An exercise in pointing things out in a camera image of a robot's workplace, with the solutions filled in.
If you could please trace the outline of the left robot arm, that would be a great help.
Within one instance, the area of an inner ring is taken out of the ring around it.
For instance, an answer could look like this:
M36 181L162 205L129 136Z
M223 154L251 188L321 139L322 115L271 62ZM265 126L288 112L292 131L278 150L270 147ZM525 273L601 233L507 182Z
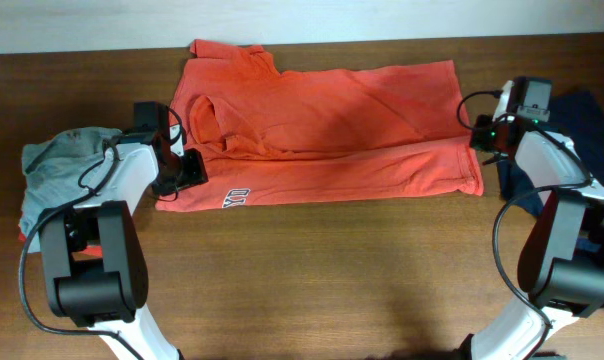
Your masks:
M96 179L46 211L39 237L49 307L72 336L99 336L120 359L179 359L148 305L149 276L132 215L147 189L178 195L206 183L201 154L146 133L102 143Z

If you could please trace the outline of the orange red t-shirt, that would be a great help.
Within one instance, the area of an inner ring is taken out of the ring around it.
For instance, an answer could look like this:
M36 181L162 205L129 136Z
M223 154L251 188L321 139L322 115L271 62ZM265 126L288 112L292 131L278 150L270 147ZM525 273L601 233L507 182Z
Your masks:
M483 193L452 61L282 72L259 45L190 51L172 108L208 179L162 211Z

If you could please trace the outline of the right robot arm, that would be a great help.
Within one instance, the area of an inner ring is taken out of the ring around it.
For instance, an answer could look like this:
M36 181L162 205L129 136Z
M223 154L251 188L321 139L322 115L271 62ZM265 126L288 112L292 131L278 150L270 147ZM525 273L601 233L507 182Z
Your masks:
M481 115L472 148L514 161L533 183L498 212L492 249L513 294L501 314L461 345L464 359L534 359L552 335L604 308L604 187L587 170L573 141L537 119ZM544 203L510 280L500 257L500 227L516 202Z

